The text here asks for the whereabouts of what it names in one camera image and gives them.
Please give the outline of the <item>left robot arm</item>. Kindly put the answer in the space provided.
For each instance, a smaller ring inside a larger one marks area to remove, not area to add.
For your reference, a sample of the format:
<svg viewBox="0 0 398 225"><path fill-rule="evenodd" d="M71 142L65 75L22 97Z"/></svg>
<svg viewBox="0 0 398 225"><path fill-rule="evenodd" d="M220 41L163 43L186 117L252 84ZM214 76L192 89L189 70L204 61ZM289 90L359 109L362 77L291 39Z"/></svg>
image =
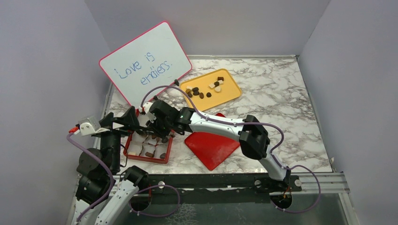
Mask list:
<svg viewBox="0 0 398 225"><path fill-rule="evenodd" d="M69 131L67 140L79 148L77 172L80 174L76 191L76 225L111 225L133 195L143 192L149 186L148 173L137 166L126 169L120 186L111 197L120 172L121 138L133 131L143 131L136 109L131 106L122 116L115 117L111 112L101 120L95 117L81 119ZM100 138L100 148L85 148L72 139L73 135L96 136Z"/></svg>

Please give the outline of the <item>brown square chocolate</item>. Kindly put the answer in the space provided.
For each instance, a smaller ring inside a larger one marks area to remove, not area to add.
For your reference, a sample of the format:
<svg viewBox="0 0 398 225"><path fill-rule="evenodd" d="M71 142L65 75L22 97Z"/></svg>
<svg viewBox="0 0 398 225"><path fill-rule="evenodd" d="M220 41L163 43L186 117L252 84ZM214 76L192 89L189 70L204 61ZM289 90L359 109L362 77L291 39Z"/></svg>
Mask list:
<svg viewBox="0 0 398 225"><path fill-rule="evenodd" d="M149 158L154 158L154 154L151 152L146 152L145 156L149 157Z"/></svg>

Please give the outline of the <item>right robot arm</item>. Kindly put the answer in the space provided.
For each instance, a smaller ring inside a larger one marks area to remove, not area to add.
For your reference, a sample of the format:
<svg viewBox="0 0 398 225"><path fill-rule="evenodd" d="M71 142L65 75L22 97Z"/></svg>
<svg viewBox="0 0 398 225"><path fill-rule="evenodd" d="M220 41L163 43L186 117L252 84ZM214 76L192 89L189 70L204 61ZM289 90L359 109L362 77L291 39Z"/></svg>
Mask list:
<svg viewBox="0 0 398 225"><path fill-rule="evenodd" d="M258 160L266 169L275 190L282 191L289 186L291 173L273 154L274 146L264 128L266 124L255 116L231 119L204 113L197 108L178 110L159 99L144 103L141 109L149 118L146 126L157 136L165 137L172 131L180 135L202 132L237 141L244 156Z"/></svg>

